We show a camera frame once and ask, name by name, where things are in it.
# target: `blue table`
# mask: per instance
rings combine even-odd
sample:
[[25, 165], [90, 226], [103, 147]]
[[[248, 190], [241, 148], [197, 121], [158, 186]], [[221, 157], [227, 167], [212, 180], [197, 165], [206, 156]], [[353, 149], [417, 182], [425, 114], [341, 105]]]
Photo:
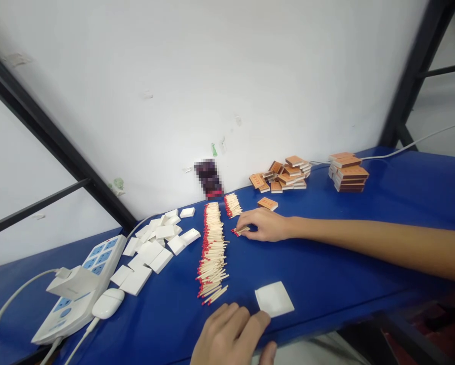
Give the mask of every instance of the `blue table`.
[[[390, 151], [375, 148], [357, 155], [384, 155]], [[276, 212], [282, 215], [377, 220], [455, 230], [455, 158], [405, 152], [386, 160], [366, 161], [363, 166], [370, 177], [361, 194], [337, 193], [324, 167], [313, 168], [306, 190], [260, 194], [243, 188], [236, 193], [243, 210], [255, 208], [257, 201], [267, 196], [279, 203]], [[194, 204], [195, 217], [180, 222], [184, 231], [203, 230], [204, 204]], [[453, 287], [443, 279], [316, 242], [260, 243], [236, 238], [230, 229], [237, 219], [228, 219], [223, 203], [221, 212], [226, 239], [231, 241], [226, 259], [229, 289], [222, 300], [202, 307], [196, 297], [195, 277], [201, 255], [201, 241], [196, 241], [174, 257], [161, 274], [153, 274], [137, 298], [127, 296], [118, 312], [86, 339], [73, 363], [186, 363], [205, 320], [218, 306], [236, 301], [254, 313], [258, 311], [254, 290], [279, 280], [295, 311], [274, 318], [260, 345], [271, 339], [282, 343], [299, 335], [330, 331], [379, 310], [434, 298]], [[76, 255], [72, 248], [69, 254]], [[77, 257], [81, 262], [84, 253]], [[122, 258], [120, 264], [129, 259]], [[38, 298], [43, 291], [40, 288], [32, 294]], [[51, 306], [49, 303], [43, 308], [45, 315]], [[12, 312], [14, 316], [21, 313], [18, 308]], [[20, 328], [34, 326], [29, 335], [20, 336], [20, 343], [29, 341], [41, 320], [31, 323], [28, 317], [19, 319]], [[65, 362], [83, 332], [69, 338], [57, 363]]]

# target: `computer mouse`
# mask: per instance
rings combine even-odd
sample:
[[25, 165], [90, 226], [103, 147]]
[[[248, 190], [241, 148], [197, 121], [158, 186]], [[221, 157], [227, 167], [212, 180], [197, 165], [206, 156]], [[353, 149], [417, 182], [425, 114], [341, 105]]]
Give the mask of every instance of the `computer mouse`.
[[100, 319], [108, 319], [121, 305], [124, 292], [120, 289], [110, 288], [97, 299], [92, 308], [92, 315]]

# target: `metal pole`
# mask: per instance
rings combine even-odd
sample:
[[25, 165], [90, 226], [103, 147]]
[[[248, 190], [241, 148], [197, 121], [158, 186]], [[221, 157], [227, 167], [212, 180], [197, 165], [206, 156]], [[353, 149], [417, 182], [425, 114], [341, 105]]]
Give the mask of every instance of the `metal pole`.
[[77, 181], [87, 178], [91, 180], [85, 189], [125, 231], [130, 232], [134, 228], [136, 219], [129, 210], [111, 192], [1, 61], [0, 100]]
[[6, 228], [9, 228], [10, 226], [18, 223], [19, 221], [22, 221], [26, 217], [32, 215], [33, 213], [36, 213], [37, 211], [47, 207], [48, 205], [56, 202], [57, 200], [60, 200], [63, 197], [66, 197], [68, 194], [73, 193], [75, 190], [78, 190], [84, 186], [86, 186], [88, 183], [90, 183], [90, 179], [84, 179], [82, 181], [78, 181], [73, 185], [70, 185], [68, 188], [65, 188], [63, 190], [60, 190], [59, 192], [50, 195], [49, 197], [46, 197], [45, 199], [40, 200], [39, 202], [36, 202], [35, 204], [32, 204], [24, 209], [21, 209], [20, 211], [17, 211], [16, 213], [13, 213], [6, 218], [3, 218], [0, 220], [0, 232], [5, 230]]

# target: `electrical outlet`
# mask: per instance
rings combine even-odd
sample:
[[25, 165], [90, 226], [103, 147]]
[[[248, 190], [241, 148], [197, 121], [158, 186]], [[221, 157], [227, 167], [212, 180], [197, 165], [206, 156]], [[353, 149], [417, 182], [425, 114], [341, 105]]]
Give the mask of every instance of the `electrical outlet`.
[[105, 260], [107, 260], [109, 258], [109, 256], [111, 255], [111, 251], [107, 251], [107, 252], [104, 252], [102, 255], [99, 256], [99, 259], [97, 260], [97, 263], [98, 264], [101, 264], [103, 263]]
[[67, 314], [70, 313], [71, 310], [72, 310], [71, 308], [65, 309], [63, 312], [60, 313], [60, 318], [65, 317]]
[[106, 265], [106, 264], [104, 263], [104, 264], [102, 264], [102, 265], [99, 265], [99, 266], [94, 267], [94, 268], [92, 269], [92, 272], [93, 272], [95, 275], [100, 275], [100, 273], [102, 272], [102, 270], [103, 270], [103, 268], [104, 268], [105, 265]]
[[107, 250], [109, 248], [112, 248], [116, 245], [116, 242], [117, 242], [117, 238], [115, 240], [112, 240], [111, 242], [109, 242], [106, 247], [104, 248], [104, 250]]
[[87, 261], [86, 263], [84, 263], [84, 268], [90, 269], [92, 266], [94, 266], [95, 260], [97, 260], [97, 257], [95, 257], [95, 258], [93, 258], [93, 259], [90, 259], [89, 261]]
[[62, 308], [65, 308], [68, 304], [70, 304], [72, 302], [71, 299], [68, 299], [68, 298], [61, 298], [60, 301], [58, 302], [58, 304], [56, 305], [55, 309], [53, 310], [53, 312], [56, 312], [57, 310], [60, 310]]
[[92, 253], [90, 254], [89, 257], [97, 255], [99, 252], [102, 251], [103, 248], [104, 248], [104, 245], [100, 245], [99, 247], [94, 248], [94, 250], [92, 251]]

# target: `black metal frame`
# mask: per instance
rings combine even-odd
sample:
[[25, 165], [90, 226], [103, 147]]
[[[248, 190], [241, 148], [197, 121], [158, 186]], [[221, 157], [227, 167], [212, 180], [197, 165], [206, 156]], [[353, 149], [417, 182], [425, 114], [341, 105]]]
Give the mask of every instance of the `black metal frame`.
[[[379, 145], [413, 143], [406, 122], [425, 78], [455, 72], [455, 66], [429, 71], [435, 53], [455, 12], [455, 0], [430, 0], [388, 113]], [[418, 151], [416, 146], [409, 148]]]
[[136, 219], [1, 61], [0, 100], [78, 181], [76, 184], [38, 203], [0, 220], [0, 231], [84, 187], [123, 227], [126, 233], [131, 232], [136, 224]]

